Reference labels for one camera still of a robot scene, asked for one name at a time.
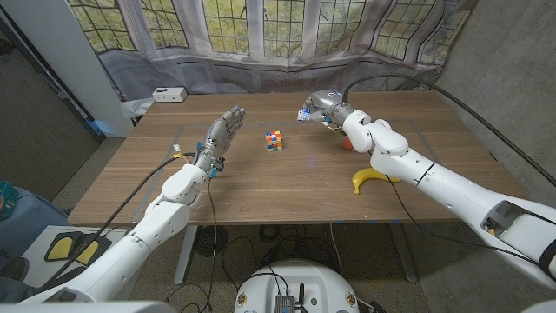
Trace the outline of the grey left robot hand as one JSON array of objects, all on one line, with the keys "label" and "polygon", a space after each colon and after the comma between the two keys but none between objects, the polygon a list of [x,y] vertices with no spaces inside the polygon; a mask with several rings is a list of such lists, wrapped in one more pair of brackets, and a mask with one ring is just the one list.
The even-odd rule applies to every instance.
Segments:
[{"label": "grey left robot hand", "polygon": [[200,155],[216,159],[231,146],[235,134],[243,126],[246,111],[238,106],[224,112],[208,129],[200,148]]}]

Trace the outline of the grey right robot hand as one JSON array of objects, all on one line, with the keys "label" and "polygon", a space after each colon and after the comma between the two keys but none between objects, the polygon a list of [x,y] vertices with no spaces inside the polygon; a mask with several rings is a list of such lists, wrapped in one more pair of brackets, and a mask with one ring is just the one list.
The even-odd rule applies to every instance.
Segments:
[{"label": "grey right robot hand", "polygon": [[337,123],[342,125],[345,117],[341,111],[345,104],[343,95],[335,90],[320,90],[312,93],[297,113],[297,120],[306,123]]}]

